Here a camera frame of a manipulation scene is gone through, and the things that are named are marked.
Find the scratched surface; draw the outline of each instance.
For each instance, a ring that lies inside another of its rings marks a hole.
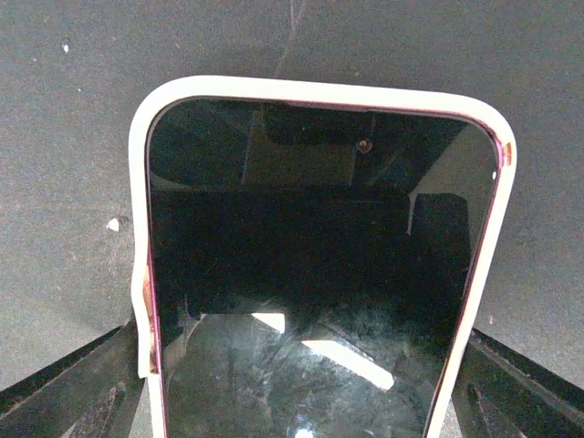
[[[296,1],[292,37],[289,2],[1,5],[3,387],[128,315],[131,228],[105,226],[130,215],[126,139],[141,100],[192,74],[276,72],[455,92],[503,112],[520,156],[477,326],[584,386],[577,2]]]

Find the textured surface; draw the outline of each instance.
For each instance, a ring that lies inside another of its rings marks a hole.
[[[278,64],[281,78],[455,92],[501,110],[520,156],[477,327],[584,386],[579,2],[302,4],[289,38],[287,2],[3,0],[2,387],[128,316],[131,229],[105,226],[130,215],[141,100],[173,78],[273,77]]]

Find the white bezel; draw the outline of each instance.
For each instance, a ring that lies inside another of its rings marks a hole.
[[[251,100],[280,100],[318,104],[331,108],[350,107],[455,118],[483,129],[495,145],[497,173],[480,242],[469,270],[462,315],[454,334],[453,346],[439,382],[437,396],[429,413],[424,436],[437,437],[443,424],[461,360],[475,323],[488,269],[505,215],[507,201],[516,171],[516,143],[513,132],[503,116],[491,106],[476,99],[445,93],[404,89],[380,89],[350,85],[296,82],[263,78],[230,78],[195,76],[176,79],[155,89],[138,107],[132,120],[129,137],[130,187],[135,239],[134,268],[131,279],[131,300],[139,330],[138,370],[148,378],[154,436],[165,435],[162,405],[161,358],[157,345],[152,345],[151,323],[158,333],[158,321],[149,320],[144,298],[144,278],[149,272],[149,213],[147,160],[151,127],[173,104],[197,97],[217,97]],[[153,288],[146,294],[154,305]]]

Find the dark gray table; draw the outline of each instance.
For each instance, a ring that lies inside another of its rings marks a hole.
[[[519,3],[296,0],[289,38],[288,2],[3,1],[0,387],[129,315],[131,229],[106,224],[130,216],[130,121],[151,90],[196,74],[498,108],[519,163],[476,326],[584,387],[582,8]]]

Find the scratch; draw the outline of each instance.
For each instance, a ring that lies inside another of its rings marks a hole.
[[[302,0],[300,8],[296,13],[296,8],[294,6],[295,2],[296,0],[290,0],[290,33],[288,35],[288,41],[286,42],[286,48],[284,49],[282,56],[277,62],[276,70],[274,71],[274,78],[280,76],[284,62],[286,61],[288,53],[290,52],[290,48],[292,47],[292,43],[294,43],[294,40],[296,39],[296,30],[298,28],[298,24],[300,23],[300,20],[304,15],[304,11],[306,11],[308,6],[308,0]]]

